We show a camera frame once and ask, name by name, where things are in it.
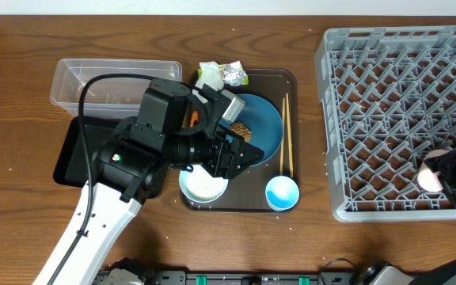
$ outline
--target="white bowl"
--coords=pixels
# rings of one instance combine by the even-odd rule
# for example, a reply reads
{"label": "white bowl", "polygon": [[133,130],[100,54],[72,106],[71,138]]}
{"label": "white bowl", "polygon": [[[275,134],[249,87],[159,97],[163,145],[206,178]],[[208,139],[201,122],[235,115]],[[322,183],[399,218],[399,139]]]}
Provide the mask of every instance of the white bowl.
{"label": "white bowl", "polygon": [[[228,179],[212,178],[201,165],[193,165],[193,172],[180,171],[179,175],[180,190],[190,199],[197,203],[209,203],[218,199],[228,186]],[[195,191],[203,191],[208,189],[209,192],[214,192],[214,196],[202,199]]]}

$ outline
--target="small blue cup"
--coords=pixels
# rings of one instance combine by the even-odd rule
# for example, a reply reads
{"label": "small blue cup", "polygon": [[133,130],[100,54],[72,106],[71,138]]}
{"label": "small blue cup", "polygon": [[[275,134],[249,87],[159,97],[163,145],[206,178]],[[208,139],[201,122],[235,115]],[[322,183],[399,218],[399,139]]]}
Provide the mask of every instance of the small blue cup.
{"label": "small blue cup", "polygon": [[274,211],[291,209],[300,196],[298,185],[290,177],[272,178],[265,188],[268,206]]}

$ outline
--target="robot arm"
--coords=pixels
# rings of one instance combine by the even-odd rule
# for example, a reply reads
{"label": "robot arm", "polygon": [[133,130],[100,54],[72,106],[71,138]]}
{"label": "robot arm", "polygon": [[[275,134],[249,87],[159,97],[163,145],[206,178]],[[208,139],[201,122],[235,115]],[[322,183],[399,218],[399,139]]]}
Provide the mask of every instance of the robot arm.
{"label": "robot arm", "polygon": [[[86,215],[87,196],[86,184],[68,227],[33,284],[46,284],[67,253]],[[80,239],[54,284],[91,284],[108,251],[142,206],[134,199],[120,200],[119,191],[102,183],[94,186],[93,202],[87,237]]]}
{"label": "robot arm", "polygon": [[[110,77],[148,78],[135,74],[101,75],[85,85],[81,102],[89,86]],[[218,93],[208,85],[201,91],[209,100],[197,106],[203,121],[199,126],[182,129],[188,100],[199,100],[187,85],[151,80],[143,94],[139,116],[124,120],[129,124],[118,126],[117,133],[93,155],[92,211],[86,213],[87,182],[70,224],[34,284],[91,284],[124,227],[147,199],[161,192],[169,167],[186,169],[200,164],[213,177],[230,179],[262,159],[262,150],[219,126],[220,119],[233,121],[241,111],[244,105],[240,98],[237,100],[232,93],[227,96],[226,91]],[[86,215],[90,215],[89,222],[80,232]]]}

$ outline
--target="food wrapper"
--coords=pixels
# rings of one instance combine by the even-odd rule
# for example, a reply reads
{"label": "food wrapper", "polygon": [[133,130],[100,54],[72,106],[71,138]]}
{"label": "food wrapper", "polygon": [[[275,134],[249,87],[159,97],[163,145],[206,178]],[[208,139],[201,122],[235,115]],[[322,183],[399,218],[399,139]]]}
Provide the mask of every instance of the food wrapper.
{"label": "food wrapper", "polygon": [[[242,67],[240,61],[230,64],[221,64],[218,67],[219,73],[221,74],[221,78],[226,84],[230,84],[231,86],[249,84],[249,77],[247,76],[247,73],[244,71],[244,67]],[[202,70],[198,70],[198,77],[201,76]]]}

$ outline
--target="dish rack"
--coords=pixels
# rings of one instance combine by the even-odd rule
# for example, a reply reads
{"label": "dish rack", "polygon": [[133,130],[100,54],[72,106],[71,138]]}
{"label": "dish rack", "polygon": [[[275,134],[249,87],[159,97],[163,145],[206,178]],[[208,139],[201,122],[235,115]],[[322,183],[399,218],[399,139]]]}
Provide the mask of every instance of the dish rack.
{"label": "dish rack", "polygon": [[333,28],[315,65],[333,216],[456,219],[416,183],[428,152],[456,147],[456,26]]}

